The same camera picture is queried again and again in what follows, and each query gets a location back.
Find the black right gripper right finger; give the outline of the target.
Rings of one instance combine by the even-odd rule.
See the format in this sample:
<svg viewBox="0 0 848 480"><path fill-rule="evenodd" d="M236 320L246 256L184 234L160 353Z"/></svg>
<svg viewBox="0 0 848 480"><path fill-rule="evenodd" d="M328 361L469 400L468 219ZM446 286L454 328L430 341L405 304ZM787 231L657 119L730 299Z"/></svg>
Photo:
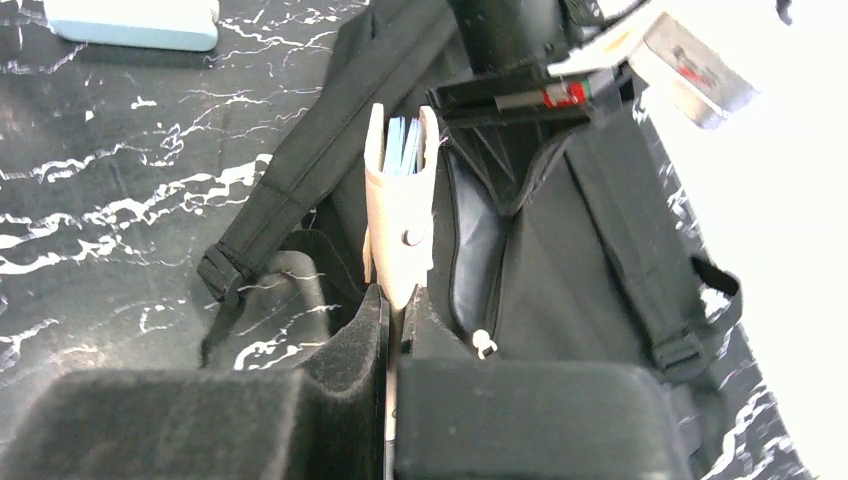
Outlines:
<svg viewBox="0 0 848 480"><path fill-rule="evenodd" d="M646 370L481 360L424 288L405 312L392 473L397 479L689 479L682 434Z"/></svg>

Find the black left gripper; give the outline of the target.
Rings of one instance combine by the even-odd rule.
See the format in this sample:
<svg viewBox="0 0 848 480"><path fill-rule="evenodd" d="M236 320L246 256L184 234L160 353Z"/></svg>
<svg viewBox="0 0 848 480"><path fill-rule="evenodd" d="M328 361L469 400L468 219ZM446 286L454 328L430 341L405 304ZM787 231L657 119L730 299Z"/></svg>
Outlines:
<svg viewBox="0 0 848 480"><path fill-rule="evenodd" d="M451 126L534 117L585 119L632 95L633 71L604 60L633 1L452 1L470 70L430 89ZM463 130L463 156L503 216L516 215L550 175L575 122Z"/></svg>

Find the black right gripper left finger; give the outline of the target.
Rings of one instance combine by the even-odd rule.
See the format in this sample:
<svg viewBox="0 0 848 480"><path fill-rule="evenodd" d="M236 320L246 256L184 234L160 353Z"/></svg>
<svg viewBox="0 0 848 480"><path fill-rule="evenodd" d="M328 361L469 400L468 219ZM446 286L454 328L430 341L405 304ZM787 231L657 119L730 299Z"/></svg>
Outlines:
<svg viewBox="0 0 848 480"><path fill-rule="evenodd" d="M77 371L30 409L5 479L379 479L388 303L283 370Z"/></svg>

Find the black student backpack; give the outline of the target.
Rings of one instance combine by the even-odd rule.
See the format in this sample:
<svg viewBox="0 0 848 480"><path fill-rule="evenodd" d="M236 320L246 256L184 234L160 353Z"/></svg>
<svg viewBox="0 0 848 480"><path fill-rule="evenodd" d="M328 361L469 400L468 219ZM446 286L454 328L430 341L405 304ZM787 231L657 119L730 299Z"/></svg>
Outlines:
<svg viewBox="0 0 848 480"><path fill-rule="evenodd" d="M368 289L353 249L366 235L360 138L373 101L409 113L464 60L452 1L374 1L339 29L323 92L288 133L198 272L238 310L282 252L309 256L347 309ZM737 279L689 251L665 206L656 150L629 97L604 124L530 120L448 127L436 173L434 268L424 288L479 359L633 365L659 383L692 477L718 461L729 426L713 372L741 315ZM575 122L550 175L516 215L497 211L463 156L465 128Z"/></svg>

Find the small wooden block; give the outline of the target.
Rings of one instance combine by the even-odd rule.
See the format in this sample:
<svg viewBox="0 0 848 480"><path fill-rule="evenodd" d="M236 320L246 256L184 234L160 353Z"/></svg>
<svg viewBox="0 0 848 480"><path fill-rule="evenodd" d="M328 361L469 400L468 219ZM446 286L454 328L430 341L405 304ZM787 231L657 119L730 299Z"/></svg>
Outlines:
<svg viewBox="0 0 848 480"><path fill-rule="evenodd" d="M433 268L433 198L440 131L433 109L391 148L384 106L372 106L363 163L367 227L362 251L365 281L375 281L394 312L403 310Z"/></svg>

